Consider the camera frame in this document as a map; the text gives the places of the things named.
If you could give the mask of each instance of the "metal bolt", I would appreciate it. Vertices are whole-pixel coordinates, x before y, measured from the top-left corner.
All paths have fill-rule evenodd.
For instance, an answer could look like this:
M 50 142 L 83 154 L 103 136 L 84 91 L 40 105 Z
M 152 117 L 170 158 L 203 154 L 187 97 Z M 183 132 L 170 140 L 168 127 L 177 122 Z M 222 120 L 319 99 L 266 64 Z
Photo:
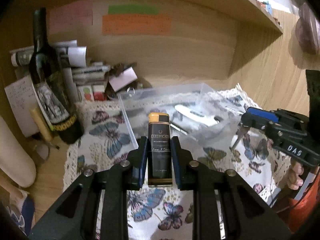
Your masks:
M 87 169 L 87 170 L 84 171 L 83 174 L 84 174 L 84 176 L 86 176 L 86 177 L 90 177 L 90 176 L 93 174 L 93 170 Z
M 226 170 L 226 174 L 230 177 L 234 177 L 237 175 L 237 172 L 233 169 Z
M 129 162 L 128 160 L 123 160 L 123 161 L 120 162 L 120 165 L 121 165 L 122 167 L 127 167 L 127 166 L 130 165 L 130 162 Z
M 193 161 L 189 162 L 189 165 L 190 165 L 191 167 L 194 167 L 194 168 L 195 168 L 195 167 L 198 167 L 198 166 L 199 166 L 199 162 L 193 160 Z

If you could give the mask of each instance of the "green sticky note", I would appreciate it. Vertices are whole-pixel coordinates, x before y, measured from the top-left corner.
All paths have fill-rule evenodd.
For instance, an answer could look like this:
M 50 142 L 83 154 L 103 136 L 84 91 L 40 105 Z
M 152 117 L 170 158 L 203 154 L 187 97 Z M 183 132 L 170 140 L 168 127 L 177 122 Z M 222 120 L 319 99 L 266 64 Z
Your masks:
M 108 14 L 159 14 L 159 8 L 151 5 L 123 4 L 110 5 Z

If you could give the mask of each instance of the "dark glass bottle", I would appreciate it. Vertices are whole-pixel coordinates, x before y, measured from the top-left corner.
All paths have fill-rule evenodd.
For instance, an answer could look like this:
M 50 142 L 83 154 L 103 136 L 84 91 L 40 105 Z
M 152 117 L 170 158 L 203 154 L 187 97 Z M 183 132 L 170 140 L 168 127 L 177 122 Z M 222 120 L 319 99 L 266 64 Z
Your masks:
M 68 101 L 57 53 L 47 40 L 45 8 L 34 12 L 33 40 L 29 72 L 44 114 L 65 143 L 74 143 L 83 135 L 83 129 Z

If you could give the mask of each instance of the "red fabric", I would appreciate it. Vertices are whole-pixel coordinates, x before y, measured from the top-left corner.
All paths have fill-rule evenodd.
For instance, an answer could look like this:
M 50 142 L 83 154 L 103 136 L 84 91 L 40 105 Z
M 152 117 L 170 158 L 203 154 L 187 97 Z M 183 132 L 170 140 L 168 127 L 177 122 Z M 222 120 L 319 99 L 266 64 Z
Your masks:
M 303 224 L 317 204 L 319 181 L 320 176 L 316 178 L 312 188 L 309 190 L 308 194 L 303 197 L 303 200 L 299 205 L 290 211 L 287 222 L 288 227 L 292 232 L 295 232 Z M 289 205 L 291 207 L 297 202 L 297 200 L 289 199 Z

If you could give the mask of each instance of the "orange sticky note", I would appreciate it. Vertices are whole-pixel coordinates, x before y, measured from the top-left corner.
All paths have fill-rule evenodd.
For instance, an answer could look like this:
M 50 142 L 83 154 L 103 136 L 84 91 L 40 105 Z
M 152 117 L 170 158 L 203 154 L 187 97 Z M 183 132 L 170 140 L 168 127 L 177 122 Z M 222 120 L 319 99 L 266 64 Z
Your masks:
M 49 12 L 49 34 L 65 32 L 74 26 L 92 25 L 92 1 L 80 0 Z
M 113 14 L 102 17 L 102 34 L 170 34 L 171 19 L 168 15 Z

